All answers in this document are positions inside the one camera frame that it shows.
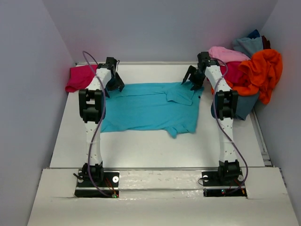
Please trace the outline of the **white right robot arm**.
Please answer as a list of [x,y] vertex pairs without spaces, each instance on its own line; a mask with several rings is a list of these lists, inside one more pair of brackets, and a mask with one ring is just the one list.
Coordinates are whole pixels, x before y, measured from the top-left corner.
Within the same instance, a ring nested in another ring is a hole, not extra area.
[[198,66],[189,66],[182,85],[192,83],[193,91],[203,87],[208,79],[214,89],[213,117],[219,128],[220,157],[216,171],[209,171],[202,176],[203,184],[207,186],[226,186],[237,179],[241,173],[238,161],[237,147],[233,140],[233,121],[237,110],[238,92],[232,90],[221,72],[222,60],[211,57],[208,52],[197,56]]

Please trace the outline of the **turquoise t-shirt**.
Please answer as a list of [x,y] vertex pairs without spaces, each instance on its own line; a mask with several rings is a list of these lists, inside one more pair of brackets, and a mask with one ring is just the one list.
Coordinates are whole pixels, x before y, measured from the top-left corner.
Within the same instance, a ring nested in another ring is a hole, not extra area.
[[127,84],[110,92],[102,132],[165,130],[173,138],[195,133],[203,89],[192,83]]

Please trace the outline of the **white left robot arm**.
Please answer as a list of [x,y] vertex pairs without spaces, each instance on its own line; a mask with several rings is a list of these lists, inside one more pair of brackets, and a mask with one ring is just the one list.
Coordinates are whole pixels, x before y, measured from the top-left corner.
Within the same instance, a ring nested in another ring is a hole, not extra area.
[[101,156],[100,127],[105,118],[105,100],[110,91],[123,90],[125,84],[117,72],[119,60],[107,57],[106,62],[97,64],[91,83],[79,90],[79,115],[85,124],[87,158],[80,180],[87,180],[94,186],[104,181],[103,159]]

